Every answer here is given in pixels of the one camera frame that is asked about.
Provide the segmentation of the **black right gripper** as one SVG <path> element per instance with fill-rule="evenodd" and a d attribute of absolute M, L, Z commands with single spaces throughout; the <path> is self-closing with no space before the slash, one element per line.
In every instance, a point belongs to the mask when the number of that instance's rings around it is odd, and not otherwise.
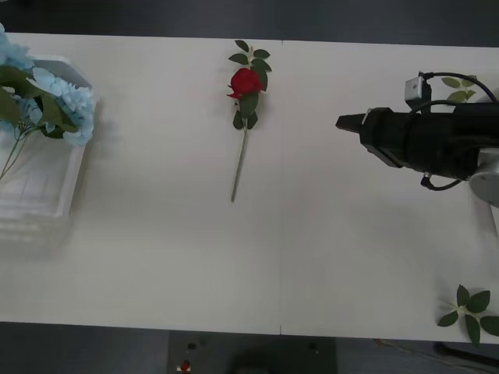
<path fill-rule="evenodd" d="M 367 151 L 392 168 L 412 166 L 407 158 L 409 124 L 414 114 L 393 112 L 390 108 L 369 109 L 366 114 L 342 115 L 336 127 L 359 134 Z"/>

